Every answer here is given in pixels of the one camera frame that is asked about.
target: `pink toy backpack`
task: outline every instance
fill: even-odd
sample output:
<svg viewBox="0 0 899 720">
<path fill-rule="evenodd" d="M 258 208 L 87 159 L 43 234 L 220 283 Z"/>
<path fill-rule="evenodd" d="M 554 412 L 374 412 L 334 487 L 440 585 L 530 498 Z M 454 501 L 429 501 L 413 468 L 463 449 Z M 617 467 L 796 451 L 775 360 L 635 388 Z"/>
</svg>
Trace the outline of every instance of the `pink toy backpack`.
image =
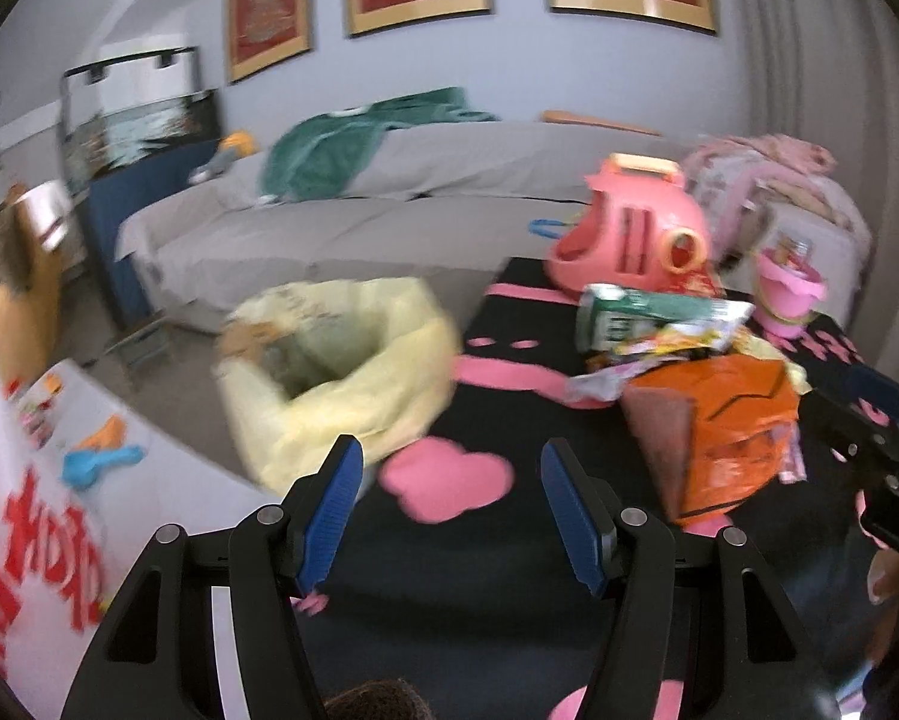
<svg viewBox="0 0 899 720">
<path fill-rule="evenodd" d="M 561 289 L 578 295 L 588 284 L 608 283 L 658 292 L 673 275 L 705 263 L 705 217 L 677 163 L 612 154 L 587 184 L 590 210 L 546 261 Z"/>
</svg>

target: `orange plastic bag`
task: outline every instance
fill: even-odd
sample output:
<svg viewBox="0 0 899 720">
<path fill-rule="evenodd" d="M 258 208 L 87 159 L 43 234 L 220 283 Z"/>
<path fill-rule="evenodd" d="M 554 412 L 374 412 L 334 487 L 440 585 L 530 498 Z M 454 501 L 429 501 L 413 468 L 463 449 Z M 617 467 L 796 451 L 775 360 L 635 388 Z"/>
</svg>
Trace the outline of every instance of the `orange plastic bag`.
<svg viewBox="0 0 899 720">
<path fill-rule="evenodd" d="M 729 512 L 785 464 L 798 396 L 783 362 L 741 354 L 677 362 L 622 396 L 671 522 Z"/>
</svg>

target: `yellow trash bag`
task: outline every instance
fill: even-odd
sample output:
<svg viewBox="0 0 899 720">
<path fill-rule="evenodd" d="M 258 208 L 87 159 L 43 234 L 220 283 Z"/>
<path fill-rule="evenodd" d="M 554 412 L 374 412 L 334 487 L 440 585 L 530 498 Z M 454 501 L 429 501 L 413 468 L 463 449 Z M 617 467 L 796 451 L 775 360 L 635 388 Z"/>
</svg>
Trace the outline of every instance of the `yellow trash bag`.
<svg viewBox="0 0 899 720">
<path fill-rule="evenodd" d="M 218 351 L 239 453 L 283 495 L 341 434 L 366 464 L 423 436 L 452 397 L 460 340 L 419 279 L 300 282 L 243 303 Z"/>
</svg>

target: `silver screw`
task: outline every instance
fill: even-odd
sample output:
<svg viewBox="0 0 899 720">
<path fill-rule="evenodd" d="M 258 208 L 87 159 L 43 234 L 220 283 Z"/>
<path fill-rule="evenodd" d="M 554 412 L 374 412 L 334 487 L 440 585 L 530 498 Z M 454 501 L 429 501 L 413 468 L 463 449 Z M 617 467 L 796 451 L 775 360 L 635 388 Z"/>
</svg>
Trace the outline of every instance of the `silver screw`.
<svg viewBox="0 0 899 720">
<path fill-rule="evenodd" d="M 723 538 L 734 547 L 745 545 L 745 533 L 739 530 L 739 528 L 726 528 L 723 531 Z"/>
<path fill-rule="evenodd" d="M 623 509 L 621 514 L 623 522 L 627 525 L 632 525 L 633 528 L 638 528 L 642 525 L 646 524 L 646 520 L 649 517 L 646 517 L 646 512 L 643 512 L 642 509 Z"/>
<path fill-rule="evenodd" d="M 179 525 L 163 525 L 155 532 L 155 540 L 160 544 L 172 544 L 179 538 Z"/>
<path fill-rule="evenodd" d="M 256 519 L 263 525 L 275 525 L 282 519 L 282 507 L 264 506 L 256 512 Z"/>
</svg>

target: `green blanket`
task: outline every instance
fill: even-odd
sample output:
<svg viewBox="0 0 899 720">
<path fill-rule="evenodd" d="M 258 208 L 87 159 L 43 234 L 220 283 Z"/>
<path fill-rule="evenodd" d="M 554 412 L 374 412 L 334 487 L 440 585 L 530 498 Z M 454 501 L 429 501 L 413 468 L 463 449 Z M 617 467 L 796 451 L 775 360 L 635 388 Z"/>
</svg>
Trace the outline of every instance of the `green blanket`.
<svg viewBox="0 0 899 720">
<path fill-rule="evenodd" d="M 383 100 L 348 116 L 322 114 L 276 141 L 260 189 L 289 202 L 336 197 L 369 165 L 390 129 L 495 121 L 492 114 L 470 110 L 465 91 L 458 87 Z"/>
</svg>

